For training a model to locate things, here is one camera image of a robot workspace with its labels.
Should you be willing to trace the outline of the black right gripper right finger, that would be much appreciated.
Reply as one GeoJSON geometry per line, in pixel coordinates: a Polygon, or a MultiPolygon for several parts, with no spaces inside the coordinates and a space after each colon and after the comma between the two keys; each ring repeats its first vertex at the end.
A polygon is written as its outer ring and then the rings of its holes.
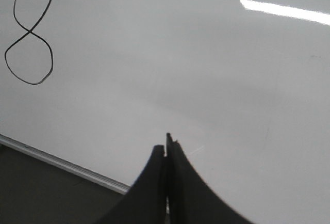
{"type": "Polygon", "coordinates": [[[209,188],[170,133],[167,160],[170,223],[251,223],[209,188]]]}

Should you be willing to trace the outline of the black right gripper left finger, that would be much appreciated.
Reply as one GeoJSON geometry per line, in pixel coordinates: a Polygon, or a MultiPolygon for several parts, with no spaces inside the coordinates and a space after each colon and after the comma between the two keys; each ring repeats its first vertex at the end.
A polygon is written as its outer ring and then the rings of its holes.
{"type": "Polygon", "coordinates": [[[166,168],[164,146],[156,145],[129,191],[97,223],[165,223],[166,168]]]}

